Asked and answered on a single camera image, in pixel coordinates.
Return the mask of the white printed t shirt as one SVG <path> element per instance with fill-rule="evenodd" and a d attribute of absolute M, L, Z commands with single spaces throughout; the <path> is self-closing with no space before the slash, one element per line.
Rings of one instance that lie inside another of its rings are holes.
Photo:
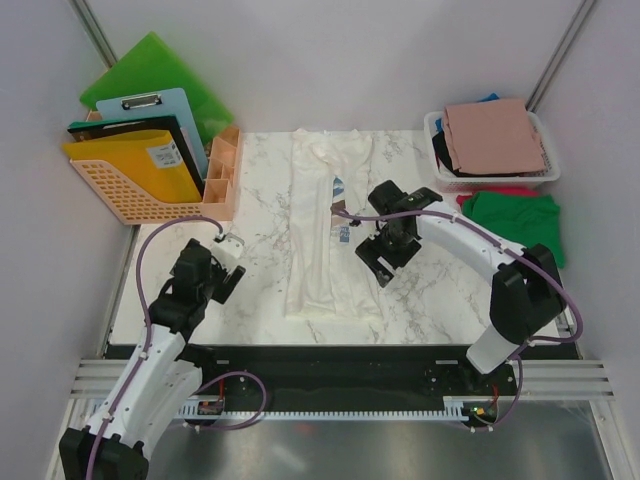
<path fill-rule="evenodd" d="M 367 203 L 373 139 L 351 132 L 292 134 L 289 234 L 291 270 L 285 314 L 292 319 L 382 320 L 376 284 L 356 247 L 373 230 L 352 226 Z"/>

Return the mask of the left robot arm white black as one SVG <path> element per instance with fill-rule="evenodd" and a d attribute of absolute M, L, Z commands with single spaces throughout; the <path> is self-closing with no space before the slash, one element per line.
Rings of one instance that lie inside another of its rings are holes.
<path fill-rule="evenodd" d="M 219 369 L 183 352 L 210 302 L 224 304 L 242 279 L 244 243 L 228 234 L 207 248 L 191 239 L 149 307 L 123 372 L 80 429 L 67 428 L 59 454 L 68 479 L 144 479 L 153 451 L 179 408 L 196 391 L 208 393 Z"/>

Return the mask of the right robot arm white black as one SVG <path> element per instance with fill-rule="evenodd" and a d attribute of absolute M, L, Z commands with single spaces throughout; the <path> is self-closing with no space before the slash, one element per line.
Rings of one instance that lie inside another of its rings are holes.
<path fill-rule="evenodd" d="M 547 247 L 524 247 L 497 237 L 426 187 L 407 193 L 388 180 L 373 189 L 368 201 L 377 213 L 375 232 L 355 253 L 380 287 L 425 243 L 447 250 L 490 284 L 490 324 L 457 371 L 465 391 L 483 392 L 497 367 L 565 311 L 558 267 Z"/>

